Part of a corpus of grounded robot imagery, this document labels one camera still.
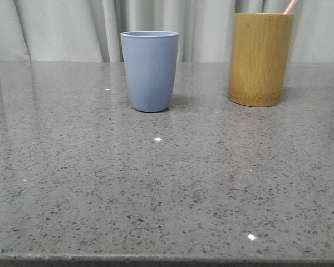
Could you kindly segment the blue plastic cup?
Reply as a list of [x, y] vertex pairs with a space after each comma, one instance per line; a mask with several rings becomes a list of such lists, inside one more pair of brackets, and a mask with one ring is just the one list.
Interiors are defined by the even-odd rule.
[[134, 108], [148, 113], [167, 110], [174, 88], [179, 34], [130, 31], [120, 36], [127, 87]]

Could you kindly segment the pink chopstick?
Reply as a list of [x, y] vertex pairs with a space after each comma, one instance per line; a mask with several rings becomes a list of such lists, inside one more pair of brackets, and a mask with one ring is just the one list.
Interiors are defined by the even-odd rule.
[[298, 2], [298, 0], [290, 0], [288, 6], [286, 7], [286, 9], [284, 10], [283, 14], [291, 14], [294, 6], [296, 5], [296, 3]]

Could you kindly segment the bamboo wooden cup holder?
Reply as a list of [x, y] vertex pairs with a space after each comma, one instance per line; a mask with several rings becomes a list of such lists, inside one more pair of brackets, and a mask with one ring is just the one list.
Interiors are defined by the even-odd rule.
[[251, 107], [280, 103], [293, 23], [293, 14], [235, 14], [230, 101]]

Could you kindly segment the grey pleated curtain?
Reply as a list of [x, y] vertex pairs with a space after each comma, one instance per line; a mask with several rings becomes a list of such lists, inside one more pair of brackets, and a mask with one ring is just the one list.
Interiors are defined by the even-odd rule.
[[120, 34], [174, 31], [182, 62], [229, 62], [235, 15], [287, 1], [0, 1], [0, 61], [121, 61]]

